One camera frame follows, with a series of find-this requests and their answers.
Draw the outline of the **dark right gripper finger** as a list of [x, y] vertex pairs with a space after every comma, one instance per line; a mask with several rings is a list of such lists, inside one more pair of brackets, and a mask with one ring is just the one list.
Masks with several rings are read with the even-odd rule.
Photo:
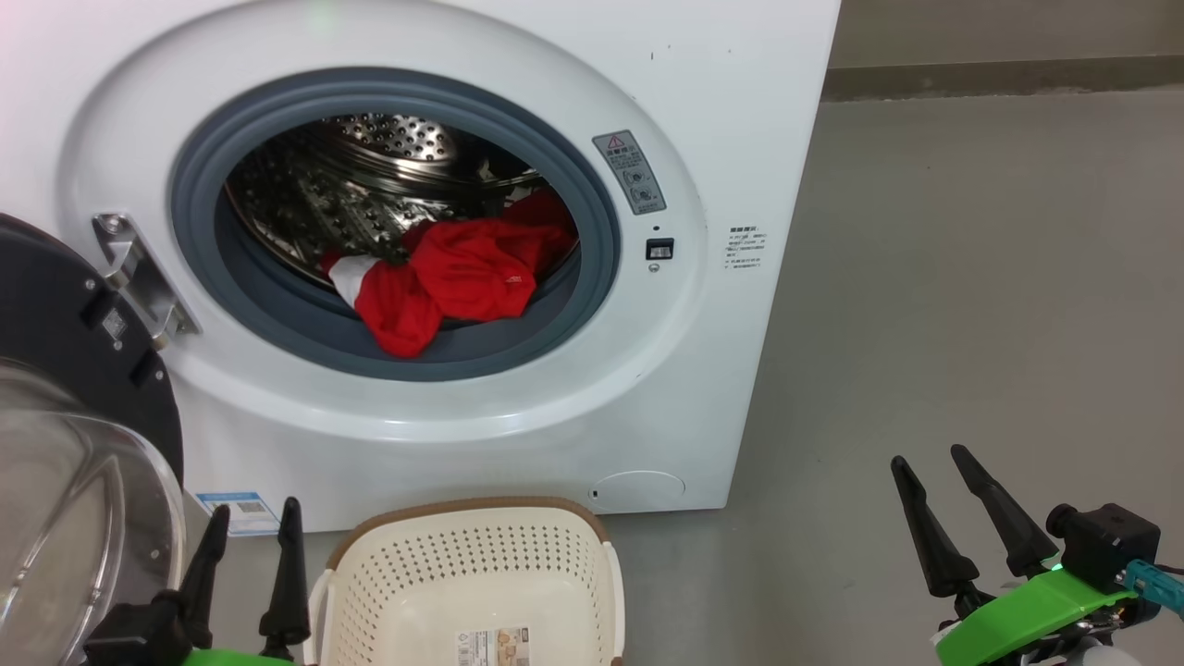
[[1045, 561], [1058, 553], [1058, 546], [1003, 485], [982, 467], [969, 447], [955, 444], [950, 452], [969, 493], [982, 502], [993, 524], [1004, 545], [1010, 572], [1029, 579], [1045, 574]]
[[892, 476], [929, 594], [951, 598], [969, 591], [980, 570], [953, 545], [929, 507], [929, 497], [907, 460], [892, 457]]

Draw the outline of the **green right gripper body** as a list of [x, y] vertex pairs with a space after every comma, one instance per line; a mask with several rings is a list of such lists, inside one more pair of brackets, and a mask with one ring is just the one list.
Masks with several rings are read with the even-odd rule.
[[942, 665], [1019, 665], [1068, 655], [1093, 639], [1111, 636], [1122, 627], [1124, 611], [1138, 606], [1125, 587], [1100, 593], [1062, 568], [1002, 596], [969, 583], [954, 598], [955, 622], [934, 638]]

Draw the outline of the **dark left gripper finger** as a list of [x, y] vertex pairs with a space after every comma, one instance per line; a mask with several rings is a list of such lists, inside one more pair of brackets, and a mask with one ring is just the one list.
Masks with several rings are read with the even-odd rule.
[[229, 506], [215, 506], [178, 591], [181, 627], [195, 648], [211, 648], [213, 645], [210, 611], [215, 569], [223, 561], [229, 543], [229, 519], [231, 519]]
[[259, 623], [259, 635], [264, 638], [259, 655], [274, 660], [291, 660], [291, 649], [300, 648], [313, 635], [300, 499], [285, 499], [279, 514], [277, 542], [279, 561], [269, 608]]

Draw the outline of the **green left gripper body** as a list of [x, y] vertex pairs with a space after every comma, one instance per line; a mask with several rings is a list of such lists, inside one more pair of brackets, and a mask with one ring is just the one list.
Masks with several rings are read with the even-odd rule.
[[182, 662], [184, 666], [291, 666], [291, 655], [271, 655], [237, 649], [192, 649]]

